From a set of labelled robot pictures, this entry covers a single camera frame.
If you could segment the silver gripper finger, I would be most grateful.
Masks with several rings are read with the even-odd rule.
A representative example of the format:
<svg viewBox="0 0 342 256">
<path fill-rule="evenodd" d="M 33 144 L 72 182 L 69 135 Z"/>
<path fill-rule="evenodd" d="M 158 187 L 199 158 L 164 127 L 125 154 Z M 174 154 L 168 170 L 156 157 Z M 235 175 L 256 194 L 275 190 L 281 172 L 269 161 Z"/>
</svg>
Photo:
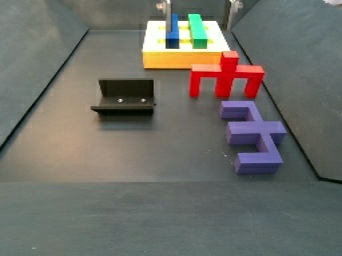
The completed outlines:
<svg viewBox="0 0 342 256">
<path fill-rule="evenodd" d="M 243 8 L 241 0 L 228 0 L 227 29 L 231 29 L 235 14 L 241 8 Z"/>
<path fill-rule="evenodd" d="M 169 32 L 170 28 L 170 19 L 172 19 L 172 3 L 170 0 L 160 0 L 156 3 L 156 9 L 160 10 L 165 16 L 165 31 Z"/>
</svg>

